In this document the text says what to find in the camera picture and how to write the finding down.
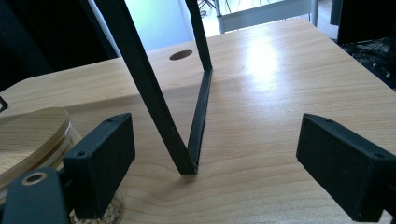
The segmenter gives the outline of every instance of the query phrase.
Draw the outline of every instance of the wooden table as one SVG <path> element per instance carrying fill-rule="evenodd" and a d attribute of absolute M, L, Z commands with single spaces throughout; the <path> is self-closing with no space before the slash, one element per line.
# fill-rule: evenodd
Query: wooden table
<path fill-rule="evenodd" d="M 197 176 L 178 174 L 122 59 L 24 80 L 0 93 L 10 104 L 1 121 L 64 106 L 85 135 L 132 112 L 136 159 L 121 184 L 124 223 L 351 222 L 296 160 L 303 113 L 396 153 L 396 93 L 304 20 L 208 44 L 214 73 Z M 183 49 L 193 54 L 168 60 Z M 197 49 L 186 43 L 148 56 L 187 143 L 202 78 Z"/>

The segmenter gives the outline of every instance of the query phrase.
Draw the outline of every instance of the round wooden board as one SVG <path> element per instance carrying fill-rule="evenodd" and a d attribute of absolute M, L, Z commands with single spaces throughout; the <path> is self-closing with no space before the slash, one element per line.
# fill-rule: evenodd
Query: round wooden board
<path fill-rule="evenodd" d="M 39 167 L 58 150 L 69 123 L 66 110 L 52 107 L 0 126 L 0 189 L 15 177 Z"/>

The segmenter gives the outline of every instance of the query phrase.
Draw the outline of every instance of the black metal frame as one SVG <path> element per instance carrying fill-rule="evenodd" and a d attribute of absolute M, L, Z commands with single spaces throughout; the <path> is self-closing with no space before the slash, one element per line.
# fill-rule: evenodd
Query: black metal frame
<path fill-rule="evenodd" d="M 212 63 L 196 0 L 186 0 L 204 68 L 188 148 L 184 145 L 124 0 L 95 0 L 178 171 L 196 175 L 205 127 Z"/>

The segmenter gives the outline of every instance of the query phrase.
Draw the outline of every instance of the round hole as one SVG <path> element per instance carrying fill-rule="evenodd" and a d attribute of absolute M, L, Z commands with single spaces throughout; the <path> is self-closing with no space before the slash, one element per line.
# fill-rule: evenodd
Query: round hole
<path fill-rule="evenodd" d="M 78 152 L 78 153 L 76 154 L 76 156 L 77 156 L 77 157 L 85 156 L 85 152 L 80 151 L 80 152 Z"/>
<path fill-rule="evenodd" d="M 172 61 L 176 61 L 176 60 L 187 58 L 191 54 L 192 54 L 192 50 L 186 49 L 186 50 L 179 51 L 178 53 L 172 54 L 171 57 L 169 57 L 169 59 Z"/>
<path fill-rule="evenodd" d="M 22 184 L 24 186 L 30 186 L 30 185 L 34 185 L 36 183 L 41 182 L 42 180 L 44 180 L 47 177 L 46 173 L 43 172 L 37 172 L 37 173 L 33 173 L 31 175 L 26 176 L 23 180 L 22 180 Z"/>

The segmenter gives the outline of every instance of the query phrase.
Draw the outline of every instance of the floor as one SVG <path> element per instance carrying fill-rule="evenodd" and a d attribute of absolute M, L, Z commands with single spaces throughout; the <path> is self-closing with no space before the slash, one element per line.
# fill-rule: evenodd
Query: floor
<path fill-rule="evenodd" d="M 221 14 L 228 14 L 235 11 L 241 11 L 252 7 L 259 7 L 266 4 L 274 3 L 279 0 L 219 0 Z M 318 5 L 318 28 L 331 39 L 336 39 L 338 34 L 338 26 L 330 24 L 330 13 L 332 10 L 332 0 L 319 0 Z M 202 21 L 205 27 L 206 36 L 219 35 L 219 24 L 216 18 L 216 10 L 209 5 L 201 8 Z M 300 16 L 309 21 L 308 15 Z"/>

